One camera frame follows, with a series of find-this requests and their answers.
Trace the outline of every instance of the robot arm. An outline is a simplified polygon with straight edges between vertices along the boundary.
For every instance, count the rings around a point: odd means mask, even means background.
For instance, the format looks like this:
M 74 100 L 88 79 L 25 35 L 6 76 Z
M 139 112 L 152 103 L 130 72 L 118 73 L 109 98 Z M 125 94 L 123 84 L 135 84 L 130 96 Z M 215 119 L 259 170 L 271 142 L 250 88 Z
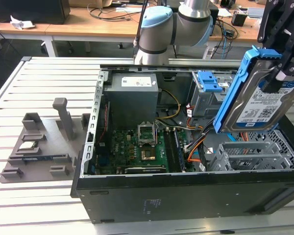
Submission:
M 146 9 L 135 64 L 165 65 L 169 45 L 206 43 L 213 27 L 208 4 L 209 0 L 185 0 L 178 13 L 165 6 Z

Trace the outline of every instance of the circuit board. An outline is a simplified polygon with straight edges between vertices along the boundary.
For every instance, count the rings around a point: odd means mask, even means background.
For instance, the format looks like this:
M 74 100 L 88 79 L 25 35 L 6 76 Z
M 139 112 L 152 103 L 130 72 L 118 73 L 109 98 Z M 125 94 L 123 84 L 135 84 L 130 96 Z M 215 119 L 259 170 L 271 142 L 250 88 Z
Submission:
M 100 174 L 123 174 L 124 169 L 130 167 L 164 167 L 166 173 L 169 173 L 164 132 L 165 130 L 157 130 L 155 145 L 139 145 L 137 129 L 114 130 L 109 156 L 99 157 L 97 168 Z M 141 134 L 146 139 L 151 138 L 149 133 Z M 178 131 L 177 135 L 180 148 L 183 148 L 187 143 L 186 134 Z

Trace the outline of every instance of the desk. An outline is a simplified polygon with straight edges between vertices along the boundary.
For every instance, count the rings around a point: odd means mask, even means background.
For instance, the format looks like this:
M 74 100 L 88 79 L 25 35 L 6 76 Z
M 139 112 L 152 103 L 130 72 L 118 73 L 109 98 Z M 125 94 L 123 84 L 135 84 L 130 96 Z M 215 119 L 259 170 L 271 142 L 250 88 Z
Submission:
M 183 63 L 208 62 L 170 59 L 171 65 Z M 240 61 L 214 60 L 214 63 L 238 67 Z M 100 64 L 131 65 L 133 60 L 33 57 L 18 64 L 0 90 L 0 173 L 22 131 L 21 121 L 26 112 L 57 118 L 52 109 L 56 97 L 66 97 L 69 104 L 73 101 L 68 111 L 74 117 L 91 109 Z M 294 120 L 294 107 L 289 113 L 289 119 Z M 71 185 L 72 181 L 0 183 L 0 235 L 177 235 L 218 234 L 219 230 L 244 235 L 294 235 L 294 201 L 272 215 L 94 226 L 81 201 L 70 197 Z
M 264 7 L 264 5 L 237 0 L 236 5 L 243 7 Z M 111 12 L 109 17 L 123 15 L 124 13 Z M 132 15 L 135 21 L 139 21 L 140 14 Z M 9 23 L 0 23 L 0 32 L 8 39 L 30 39 L 43 40 L 49 56 L 57 56 L 55 41 L 85 41 L 85 42 L 118 42 L 132 43 L 136 36 L 138 23 L 134 20 L 127 22 L 106 22 L 90 16 L 86 8 L 71 8 L 69 17 L 64 24 L 36 24 L 33 29 L 15 29 Z M 231 23 L 231 18 L 222 18 Z M 257 44 L 258 29 L 252 27 L 256 20 L 246 19 L 243 27 L 236 27 L 239 36 L 232 43 L 232 46 L 250 47 Z M 215 27 L 213 35 L 207 43 L 204 58 L 209 58 L 209 52 L 221 40 L 221 30 Z
M 238 7 L 242 6 L 244 8 L 248 7 L 258 7 L 258 8 L 265 8 L 265 5 L 260 5 L 255 3 L 254 1 L 247 1 L 247 0 L 236 0 L 235 5 L 232 7 L 230 12 L 233 14 L 234 10 Z M 228 18 L 221 18 L 220 20 L 223 20 L 224 22 L 231 24 L 232 17 Z M 249 17 L 246 18 L 245 23 L 242 27 L 235 26 L 237 29 L 239 36 L 233 40 L 232 46 L 233 47 L 251 47 L 251 45 L 256 45 L 258 47 L 261 47 L 262 44 L 257 42 L 257 36 L 259 28 L 255 26 L 255 23 L 257 22 L 256 19 L 251 19 Z M 215 47 L 218 45 L 219 41 L 221 40 L 222 32 L 221 29 L 218 26 L 215 26 L 212 36 L 209 38 L 209 41 L 207 42 L 207 48 L 204 52 L 203 59 L 210 59 Z

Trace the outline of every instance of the black computer case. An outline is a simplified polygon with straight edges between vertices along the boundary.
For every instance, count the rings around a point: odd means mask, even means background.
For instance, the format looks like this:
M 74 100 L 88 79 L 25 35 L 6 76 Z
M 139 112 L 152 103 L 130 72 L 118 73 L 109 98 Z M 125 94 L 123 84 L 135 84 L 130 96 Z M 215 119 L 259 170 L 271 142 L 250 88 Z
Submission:
M 0 0 L 0 23 L 20 21 L 63 24 L 70 14 L 68 0 Z

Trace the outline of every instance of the white paper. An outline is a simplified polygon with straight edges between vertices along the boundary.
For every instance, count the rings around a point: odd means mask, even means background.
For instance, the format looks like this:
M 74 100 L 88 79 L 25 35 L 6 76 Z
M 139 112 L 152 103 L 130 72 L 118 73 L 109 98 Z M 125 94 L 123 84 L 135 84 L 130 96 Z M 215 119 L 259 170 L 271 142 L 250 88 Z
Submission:
M 10 24 L 13 25 L 13 27 L 22 30 L 23 28 L 33 28 L 35 25 L 31 21 L 19 21 L 11 16 L 11 22 Z
M 116 12 L 141 12 L 142 8 L 141 7 L 117 7 Z
M 230 16 L 232 16 L 232 14 L 225 8 L 219 8 L 218 16 L 230 17 Z

